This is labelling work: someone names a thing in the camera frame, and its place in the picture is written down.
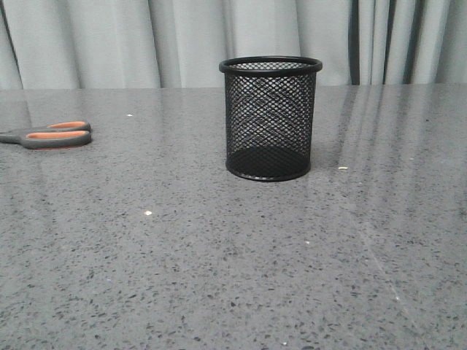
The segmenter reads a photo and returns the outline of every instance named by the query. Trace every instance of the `granite surface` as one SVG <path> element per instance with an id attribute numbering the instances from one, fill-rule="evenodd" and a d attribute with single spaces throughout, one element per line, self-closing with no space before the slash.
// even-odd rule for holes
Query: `granite surface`
<path id="1" fill-rule="evenodd" d="M 0 144 L 0 348 L 467 349 L 466 97 L 318 87 L 312 170 L 262 183 L 223 89 L 0 92 L 3 131 L 93 126 Z"/>

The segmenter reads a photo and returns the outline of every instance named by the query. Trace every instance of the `gray speckled countertop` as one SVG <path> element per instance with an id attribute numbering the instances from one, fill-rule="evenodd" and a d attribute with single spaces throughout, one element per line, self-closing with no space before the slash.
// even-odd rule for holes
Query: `gray speckled countertop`
<path id="1" fill-rule="evenodd" d="M 467 85 L 319 87 L 279 183 L 225 170 L 222 89 L 0 92 L 81 119 L 0 144 L 0 348 L 467 349 Z"/>

